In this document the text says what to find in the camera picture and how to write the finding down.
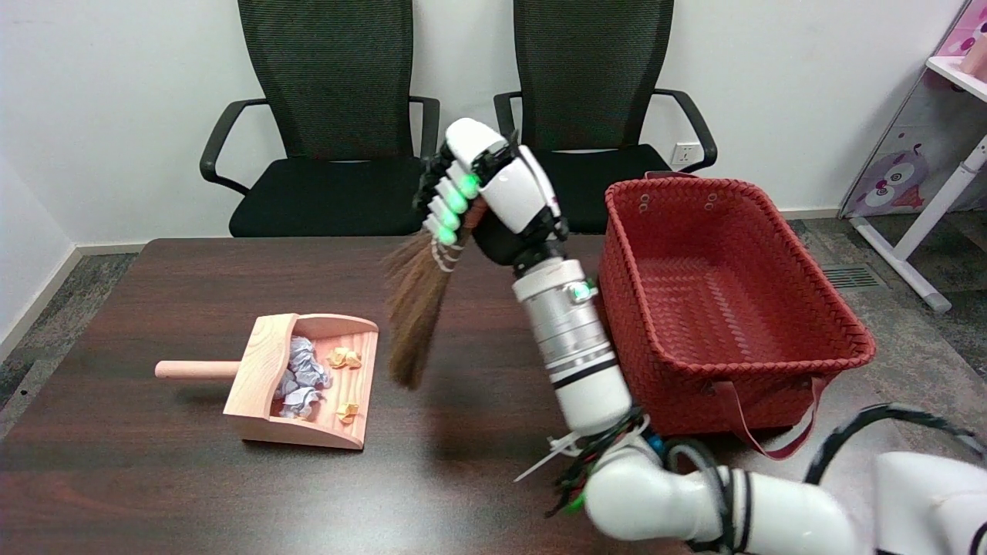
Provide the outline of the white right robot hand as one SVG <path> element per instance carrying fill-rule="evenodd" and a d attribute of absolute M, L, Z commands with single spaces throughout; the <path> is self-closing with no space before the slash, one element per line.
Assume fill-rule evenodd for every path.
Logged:
<path fill-rule="evenodd" d="M 533 266 L 560 256 L 570 229 L 557 194 L 532 151 L 516 134 L 501 136 L 462 117 L 424 165 L 413 207 L 442 248 L 467 237 L 501 267 Z"/>

